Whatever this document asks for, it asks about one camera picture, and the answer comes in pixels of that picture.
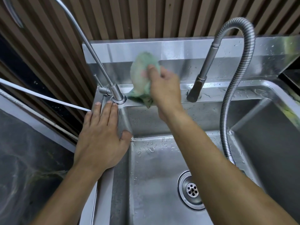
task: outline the metal pipe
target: metal pipe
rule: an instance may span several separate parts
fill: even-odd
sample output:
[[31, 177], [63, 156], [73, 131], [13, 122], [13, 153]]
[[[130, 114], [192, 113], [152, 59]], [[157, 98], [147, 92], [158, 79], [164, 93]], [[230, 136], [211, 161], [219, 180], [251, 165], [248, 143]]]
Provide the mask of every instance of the metal pipe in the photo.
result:
[[[95, 50], [93, 49], [92, 45], [90, 44], [89, 40], [87, 39], [87, 37], [85, 36], [84, 32], [82, 31], [81, 27], [79, 26], [79, 24], [77, 23], [76, 19], [74, 18], [74, 16], [72, 15], [72, 13], [69, 11], [69, 9], [66, 7], [66, 5], [61, 1], [61, 0], [55, 0], [65, 11], [65, 13], [67, 14], [67, 16], [70, 18], [70, 20], [73, 22], [75, 28], [77, 29], [78, 33], [80, 34], [81, 38], [83, 39], [86, 47], [88, 48], [88, 50], [90, 51], [91, 55], [93, 56], [94, 60], [96, 61], [96, 63], [99, 65], [102, 73], [104, 74], [107, 82], [109, 83], [110, 88], [113, 87], [114, 90], [111, 90], [113, 93], [113, 96], [115, 98], [115, 101], [124, 101], [126, 100], [126, 98], [124, 99], [124, 95], [121, 93], [120, 89], [118, 88], [118, 85], [113, 83], [109, 77], [109, 75], [107, 74], [102, 62], [99, 60]], [[6, 8], [8, 9], [11, 17], [14, 19], [14, 21], [17, 23], [17, 25], [21, 28], [23, 28], [23, 24], [20, 20], [20, 18], [18, 17], [12, 3], [11, 0], [3, 0]], [[98, 79], [98, 77], [96, 75], [94, 75], [97, 83], [99, 83], [100, 86], [102, 86], [100, 80]]]
[[223, 37], [226, 35], [226, 33], [233, 28], [237, 28], [238, 30], [240, 30], [242, 32], [243, 37], [244, 37], [244, 50], [243, 50], [242, 58], [238, 65], [238, 68], [237, 68], [237, 70], [227, 88], [224, 98], [223, 98], [221, 114], [220, 114], [220, 136], [221, 136], [224, 155], [228, 158], [229, 161], [231, 161], [233, 164], [235, 164], [233, 157], [231, 155], [229, 144], [228, 144], [227, 116], [228, 116], [228, 110], [229, 110], [229, 105], [230, 105], [231, 99], [232, 99], [234, 92], [235, 92], [236, 88], [238, 87], [244, 73], [246, 72], [246, 70], [251, 62], [253, 52], [254, 52], [255, 32], [254, 32], [254, 27], [250, 21], [248, 21], [247, 19], [245, 19], [243, 17], [237, 17], [237, 18], [233, 18], [233, 19], [227, 21], [223, 25], [221, 30], [215, 36], [214, 41], [212, 42], [212, 45], [206, 56], [206, 59], [202, 66], [202, 69], [201, 69], [199, 75], [197, 76], [195, 84], [194, 84], [193, 88], [190, 90], [189, 94], [187, 95], [187, 100], [190, 102], [197, 101], [199, 94], [200, 94], [200, 90], [203, 87], [203, 84], [207, 78], [207, 73], [209, 71], [209, 68], [212, 65], [212, 62], [213, 62], [213, 60], [216, 56], [216, 53], [220, 47], [221, 41], [222, 41]]

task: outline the sink drain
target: sink drain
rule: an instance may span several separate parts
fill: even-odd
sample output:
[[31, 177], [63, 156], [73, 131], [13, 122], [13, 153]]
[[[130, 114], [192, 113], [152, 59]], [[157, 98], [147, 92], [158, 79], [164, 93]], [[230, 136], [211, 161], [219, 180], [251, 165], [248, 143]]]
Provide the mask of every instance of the sink drain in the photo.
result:
[[200, 198], [198, 188], [192, 181], [190, 171], [184, 172], [178, 179], [178, 192], [183, 202], [192, 209], [203, 210], [205, 206]]

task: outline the rag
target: rag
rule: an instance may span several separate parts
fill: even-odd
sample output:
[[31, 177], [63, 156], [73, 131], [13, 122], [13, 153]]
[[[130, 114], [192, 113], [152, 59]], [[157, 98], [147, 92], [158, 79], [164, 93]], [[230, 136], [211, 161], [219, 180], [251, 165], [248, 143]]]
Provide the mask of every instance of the rag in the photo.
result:
[[160, 74], [160, 66], [154, 55], [143, 52], [137, 56], [130, 68], [133, 89], [128, 94], [128, 97], [141, 99], [147, 108], [153, 105], [153, 99], [150, 95], [151, 81], [147, 74], [147, 67], [150, 64], [154, 65]]

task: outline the finger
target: finger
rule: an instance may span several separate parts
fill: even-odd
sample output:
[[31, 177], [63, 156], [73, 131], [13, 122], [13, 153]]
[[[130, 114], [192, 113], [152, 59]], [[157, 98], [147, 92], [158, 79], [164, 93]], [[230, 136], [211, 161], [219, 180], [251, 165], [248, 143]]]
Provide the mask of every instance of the finger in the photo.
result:
[[91, 118], [91, 125], [97, 125], [100, 120], [101, 103], [96, 102], [93, 108], [93, 115]]
[[161, 78], [159, 72], [157, 71], [154, 65], [148, 65], [147, 70], [149, 79], [152, 82]]
[[111, 109], [112, 103], [113, 102], [109, 100], [105, 104], [105, 107], [103, 108], [103, 111], [102, 111], [102, 114], [101, 114], [99, 125], [101, 125], [101, 126], [107, 125], [108, 119], [110, 117], [110, 109]]
[[86, 129], [90, 127], [91, 125], [91, 117], [92, 117], [92, 111], [88, 111], [84, 116], [84, 121], [82, 125], [82, 129]]
[[118, 105], [116, 103], [113, 103], [110, 110], [110, 118], [108, 120], [107, 125], [113, 128], [117, 128], [117, 124], [118, 124]]
[[172, 74], [174, 74], [171, 71], [168, 71], [167, 69], [165, 69], [163, 66], [160, 66], [160, 75], [162, 78], [164, 79], [170, 79]]
[[132, 138], [132, 134], [129, 131], [124, 130], [122, 132], [122, 136], [120, 138], [120, 150], [122, 150], [124, 153], [129, 148], [131, 138]]

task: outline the stainless steel sink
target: stainless steel sink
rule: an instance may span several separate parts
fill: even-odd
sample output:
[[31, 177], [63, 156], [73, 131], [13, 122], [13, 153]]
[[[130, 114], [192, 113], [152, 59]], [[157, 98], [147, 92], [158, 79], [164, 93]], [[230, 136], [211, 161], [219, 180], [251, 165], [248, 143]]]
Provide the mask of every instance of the stainless steel sink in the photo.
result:
[[[219, 118], [228, 82], [206, 83], [196, 103], [186, 101], [190, 86], [181, 84], [182, 105], [222, 151]], [[128, 100], [119, 109], [119, 130], [130, 130], [133, 139], [121, 162], [104, 174], [92, 194], [92, 224], [212, 224], [205, 209], [193, 210], [179, 196], [178, 179], [188, 167], [157, 107], [147, 109]], [[266, 80], [241, 82], [228, 116], [237, 167], [298, 222], [299, 118], [300, 106]]]

